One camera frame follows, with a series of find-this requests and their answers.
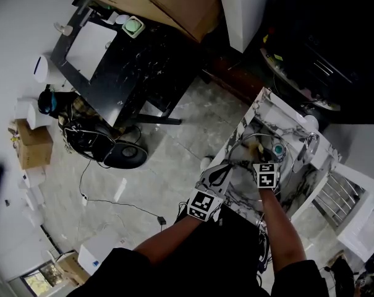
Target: cardboard box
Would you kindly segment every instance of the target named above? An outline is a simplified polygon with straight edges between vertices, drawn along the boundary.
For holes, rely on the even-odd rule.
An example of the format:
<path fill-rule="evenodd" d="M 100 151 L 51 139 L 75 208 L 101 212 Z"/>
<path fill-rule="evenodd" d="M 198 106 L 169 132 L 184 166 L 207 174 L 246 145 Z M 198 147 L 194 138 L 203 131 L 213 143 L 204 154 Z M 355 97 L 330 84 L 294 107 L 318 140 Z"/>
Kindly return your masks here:
<path fill-rule="evenodd" d="M 31 130 L 26 119 L 16 120 L 20 136 L 18 158 L 23 170 L 48 165 L 53 141 L 46 127 Z"/>
<path fill-rule="evenodd" d="M 57 266 L 60 271 L 66 276 L 71 284 L 83 285 L 90 275 L 78 263 L 78 253 L 71 252 L 64 254 L 57 260 Z"/>
<path fill-rule="evenodd" d="M 218 25 L 220 0 L 99 0 L 126 13 L 178 28 L 201 42 Z"/>

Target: black sleeve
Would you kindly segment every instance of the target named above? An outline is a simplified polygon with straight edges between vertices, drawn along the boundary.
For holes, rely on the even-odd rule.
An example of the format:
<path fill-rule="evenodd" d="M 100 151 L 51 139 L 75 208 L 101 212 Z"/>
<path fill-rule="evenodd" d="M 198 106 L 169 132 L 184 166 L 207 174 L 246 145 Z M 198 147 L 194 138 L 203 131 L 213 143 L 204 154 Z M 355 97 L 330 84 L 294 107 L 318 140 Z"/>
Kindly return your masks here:
<path fill-rule="evenodd" d="M 327 297 L 325 279 L 313 260 L 304 260 L 281 269 L 274 276 L 272 297 L 320 296 Z"/>
<path fill-rule="evenodd" d="M 85 284 L 72 291 L 68 297 L 112 296 L 120 293 L 124 285 L 133 286 L 133 282 L 142 282 L 149 278 L 151 264 L 148 258 L 138 252 L 127 249 L 113 249 L 99 269 Z"/>

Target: black cable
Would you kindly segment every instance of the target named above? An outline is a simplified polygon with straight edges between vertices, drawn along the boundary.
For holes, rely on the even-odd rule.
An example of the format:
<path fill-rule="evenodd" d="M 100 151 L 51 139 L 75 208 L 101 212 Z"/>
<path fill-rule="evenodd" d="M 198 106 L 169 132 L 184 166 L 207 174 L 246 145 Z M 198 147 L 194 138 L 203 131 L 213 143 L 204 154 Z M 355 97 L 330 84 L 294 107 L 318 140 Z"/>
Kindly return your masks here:
<path fill-rule="evenodd" d="M 97 161 L 97 164 L 100 166 L 100 167 L 102 167 L 102 168 L 104 168 L 105 170 L 108 170 L 109 168 L 111 168 L 110 166 L 108 166 L 108 167 L 104 167 L 102 164 L 100 164 L 98 161 Z"/>
<path fill-rule="evenodd" d="M 90 165 L 90 162 L 91 162 L 91 161 L 92 161 L 92 160 L 89 161 L 87 167 L 85 167 L 85 169 L 83 170 L 82 175 L 81 175 L 81 178 L 80 178 L 80 185 L 79 185 L 78 189 L 79 189 L 80 194 L 81 194 L 82 197 L 84 196 L 84 194 L 82 194 L 82 192 L 81 192 L 82 177 L 83 177 L 83 175 L 85 174 L 85 171 L 87 170 L 87 168 L 88 168 L 88 166 Z"/>
<path fill-rule="evenodd" d="M 85 174 L 86 170 L 88 169 L 88 166 L 90 165 L 90 162 L 91 160 L 89 161 L 87 167 L 85 167 L 85 169 L 83 170 L 82 172 L 82 175 L 81 175 L 81 178 L 80 178 L 80 184 L 79 184 L 79 191 L 80 191 L 80 194 L 82 197 L 86 198 L 87 201 L 96 201 L 96 202 L 108 202 L 109 204 L 113 204 L 113 205 L 127 205 L 129 207 L 135 207 L 136 209 L 139 209 L 141 211 L 144 211 L 146 213 L 149 213 L 150 215 L 153 215 L 154 217 L 159 217 L 159 215 L 155 215 L 153 214 L 152 212 L 149 212 L 147 210 L 144 210 L 144 209 L 141 209 L 139 207 L 137 207 L 136 205 L 130 205 L 130 204 L 120 204 L 118 202 L 112 202 L 112 201 L 109 201 L 109 200 L 101 200 L 101 199 L 88 199 L 88 197 L 86 195 L 84 195 L 81 191 L 81 182 L 82 182 L 82 177 L 83 177 L 83 174 Z"/>
<path fill-rule="evenodd" d="M 331 271 L 329 271 L 328 273 L 331 275 L 331 277 L 332 277 L 332 279 L 333 279 L 333 282 L 334 282 L 334 286 L 331 287 L 331 288 L 328 290 L 328 291 L 330 291 L 330 290 L 332 290 L 332 289 L 336 286 L 336 284 L 335 284 L 335 279 L 334 279 L 333 274 L 331 273 Z"/>
<path fill-rule="evenodd" d="M 139 209 L 141 211 L 144 211 L 146 213 L 149 213 L 150 215 L 153 215 L 154 217 L 159 217 L 159 215 L 155 215 L 154 213 L 152 212 L 149 212 L 147 210 L 144 210 L 144 209 L 141 209 L 139 207 L 137 207 L 136 205 L 130 205 L 130 204 L 120 204 L 118 202 L 112 202 L 110 200 L 101 200 L 101 199 L 87 199 L 88 201 L 97 201 L 97 202 L 108 202 L 109 204 L 113 204 L 113 205 L 127 205 L 129 207 L 135 207 L 136 209 Z"/>
<path fill-rule="evenodd" d="M 141 138 L 142 138 L 142 130 L 140 130 L 140 128 L 136 125 L 133 125 L 136 129 L 138 129 L 140 135 L 138 136 L 138 139 L 136 140 L 136 142 L 134 144 L 136 144 Z"/>
<path fill-rule="evenodd" d="M 331 273 L 331 269 L 328 267 L 328 266 L 325 266 L 325 267 L 322 267 L 320 270 L 318 271 L 321 271 L 322 269 L 324 269 L 326 272 L 328 272 L 330 275 L 331 275 L 331 278 L 333 279 L 333 282 L 334 282 L 334 286 L 332 286 L 328 291 L 332 290 L 336 284 L 335 284 L 335 279 L 333 277 L 333 274 Z"/>

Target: white box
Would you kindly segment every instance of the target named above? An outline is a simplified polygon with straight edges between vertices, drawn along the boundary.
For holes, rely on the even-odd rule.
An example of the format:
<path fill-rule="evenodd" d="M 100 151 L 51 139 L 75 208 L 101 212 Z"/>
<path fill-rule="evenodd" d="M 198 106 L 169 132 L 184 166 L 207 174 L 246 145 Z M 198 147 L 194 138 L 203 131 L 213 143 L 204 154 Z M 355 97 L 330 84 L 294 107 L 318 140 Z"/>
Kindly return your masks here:
<path fill-rule="evenodd" d="M 118 233 L 110 227 L 105 228 L 81 244 L 78 263 L 90 275 L 93 275 L 119 241 Z"/>
<path fill-rule="evenodd" d="M 275 188 L 278 182 L 279 164 L 253 164 L 254 181 L 258 188 Z"/>
<path fill-rule="evenodd" d="M 216 197 L 207 192 L 193 189 L 189 197 L 187 213 L 196 219 L 208 221 L 215 213 L 216 209 L 221 206 L 223 199 Z"/>

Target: floor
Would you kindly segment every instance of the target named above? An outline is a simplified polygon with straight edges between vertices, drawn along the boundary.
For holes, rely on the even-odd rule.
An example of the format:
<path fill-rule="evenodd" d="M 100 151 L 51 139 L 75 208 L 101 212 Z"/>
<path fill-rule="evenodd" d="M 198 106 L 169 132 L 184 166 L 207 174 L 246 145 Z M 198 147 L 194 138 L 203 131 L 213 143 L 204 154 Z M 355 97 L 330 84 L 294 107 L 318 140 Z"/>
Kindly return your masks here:
<path fill-rule="evenodd" d="M 180 126 L 144 124 L 139 144 L 148 149 L 149 159 L 134 170 L 108 170 L 97 163 L 87 168 L 81 191 L 91 199 L 114 201 L 122 192 L 119 203 L 134 204 L 155 215 L 163 216 L 168 226 L 176 219 L 178 203 L 188 199 L 200 175 L 200 160 L 215 156 L 247 111 L 248 106 L 236 97 L 199 78 L 186 91 L 172 113 L 184 120 Z M 145 113 L 158 114 L 150 105 Z M 46 181 L 40 185 L 46 207 L 44 226 L 53 241 L 63 250 L 79 250 L 82 242 L 107 226 L 114 228 L 125 240 L 126 248 L 134 248 L 160 231 L 156 217 L 126 205 L 88 202 L 84 207 L 79 193 L 80 178 L 88 160 L 76 153 L 69 154 L 57 126 L 51 127 L 54 138 L 51 165 L 46 168 Z M 131 141 L 138 137 L 132 133 Z M 319 269 L 338 251 L 345 249 L 334 231 L 314 206 L 296 221 L 307 257 Z M 346 249 L 354 270 L 361 261 Z M 333 280 L 321 270 L 328 288 Z M 271 291 L 274 281 L 271 264 L 262 275 L 263 287 Z"/>

